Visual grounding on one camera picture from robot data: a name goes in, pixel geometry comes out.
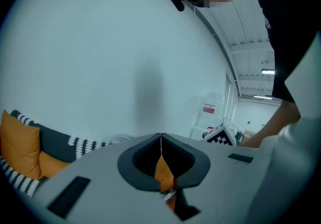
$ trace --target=black rectangular slot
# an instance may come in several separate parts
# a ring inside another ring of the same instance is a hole
[[[48,210],[61,218],[65,218],[89,182],[90,179],[88,178],[76,177],[48,206]]]
[[[241,162],[247,162],[247,163],[251,163],[253,161],[253,157],[244,156],[240,154],[231,154],[229,155],[229,158],[232,158],[234,160],[238,160]]]

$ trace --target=red label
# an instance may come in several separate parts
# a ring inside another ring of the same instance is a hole
[[[214,114],[214,109],[203,107],[203,111],[206,113]]]

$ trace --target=checkered pattern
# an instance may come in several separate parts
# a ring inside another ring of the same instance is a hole
[[[221,137],[217,137],[217,138],[214,138],[214,142],[215,143],[220,143],[220,144],[223,144],[223,145],[229,145],[229,142],[226,138],[221,138]]]

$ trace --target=ceiling light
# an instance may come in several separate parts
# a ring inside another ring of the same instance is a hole
[[[258,96],[258,95],[255,95],[254,97],[255,97],[255,98],[262,98],[262,99],[269,99],[269,100],[272,100],[272,98],[271,98],[271,97]]]
[[[275,74],[275,70],[274,69],[262,69],[262,74]]]

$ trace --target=white wall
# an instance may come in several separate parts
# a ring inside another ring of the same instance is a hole
[[[270,120],[278,107],[260,102],[238,100],[232,123],[243,132],[245,130],[258,132]]]
[[[19,0],[0,36],[0,110],[83,138],[188,136],[227,63],[170,0]]]

